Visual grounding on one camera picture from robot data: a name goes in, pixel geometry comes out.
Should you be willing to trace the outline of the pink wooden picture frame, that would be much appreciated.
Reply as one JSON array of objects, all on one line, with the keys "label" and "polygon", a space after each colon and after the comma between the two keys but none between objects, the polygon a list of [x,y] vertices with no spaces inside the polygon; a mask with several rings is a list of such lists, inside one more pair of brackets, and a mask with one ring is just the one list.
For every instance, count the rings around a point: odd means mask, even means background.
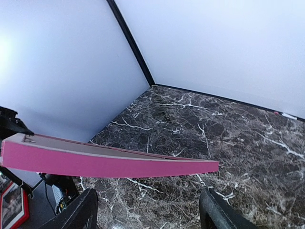
[{"label": "pink wooden picture frame", "polygon": [[162,156],[44,135],[15,134],[2,141],[7,168],[76,177],[143,178],[216,172],[218,161]]}]

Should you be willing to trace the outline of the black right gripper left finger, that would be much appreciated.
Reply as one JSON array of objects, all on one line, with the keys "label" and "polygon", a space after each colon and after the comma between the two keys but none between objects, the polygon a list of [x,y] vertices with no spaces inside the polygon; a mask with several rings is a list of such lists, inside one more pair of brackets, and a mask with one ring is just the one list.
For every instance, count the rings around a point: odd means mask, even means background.
[{"label": "black right gripper left finger", "polygon": [[98,197],[95,189],[86,189],[59,215],[41,229],[97,229]]}]

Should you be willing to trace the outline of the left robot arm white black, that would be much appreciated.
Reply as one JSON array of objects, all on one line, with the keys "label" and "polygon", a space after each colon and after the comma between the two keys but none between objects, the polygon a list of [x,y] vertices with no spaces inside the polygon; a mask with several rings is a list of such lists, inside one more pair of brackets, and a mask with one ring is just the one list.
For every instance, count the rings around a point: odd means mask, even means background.
[{"label": "left robot arm white black", "polygon": [[[32,132],[24,123],[17,117],[17,112],[9,108],[1,107],[0,108],[0,140],[15,135],[17,133],[22,133],[25,135],[33,136]],[[13,183],[17,184],[19,187],[23,188],[27,194],[32,198],[35,188],[38,186],[36,184],[34,187],[31,187],[25,183],[21,178],[16,176],[14,173],[9,171],[7,168],[1,166],[0,172],[10,179]],[[56,207],[52,208],[52,211],[55,215],[61,213],[67,208],[67,206],[75,200],[79,192],[74,184],[74,181],[71,176],[61,176],[53,175],[46,173],[38,174],[41,178],[39,183],[44,182],[45,186],[56,187],[59,189],[61,198],[56,201]]]}]

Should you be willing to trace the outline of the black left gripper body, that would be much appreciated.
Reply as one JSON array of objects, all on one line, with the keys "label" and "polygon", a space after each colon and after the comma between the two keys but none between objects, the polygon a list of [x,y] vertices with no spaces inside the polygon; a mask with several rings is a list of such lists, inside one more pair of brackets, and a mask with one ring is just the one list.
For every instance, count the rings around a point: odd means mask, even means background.
[{"label": "black left gripper body", "polygon": [[18,113],[14,110],[0,107],[0,137],[8,138],[17,133],[26,135],[34,135],[34,133],[27,128],[21,119],[17,118]]}]

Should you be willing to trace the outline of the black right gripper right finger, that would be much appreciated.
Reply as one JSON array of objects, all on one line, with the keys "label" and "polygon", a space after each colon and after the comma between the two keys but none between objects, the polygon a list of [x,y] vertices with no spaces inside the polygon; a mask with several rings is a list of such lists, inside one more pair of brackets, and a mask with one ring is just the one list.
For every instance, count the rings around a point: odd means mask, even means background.
[{"label": "black right gripper right finger", "polygon": [[213,188],[204,188],[199,198],[201,228],[255,229],[256,225],[237,213]]}]

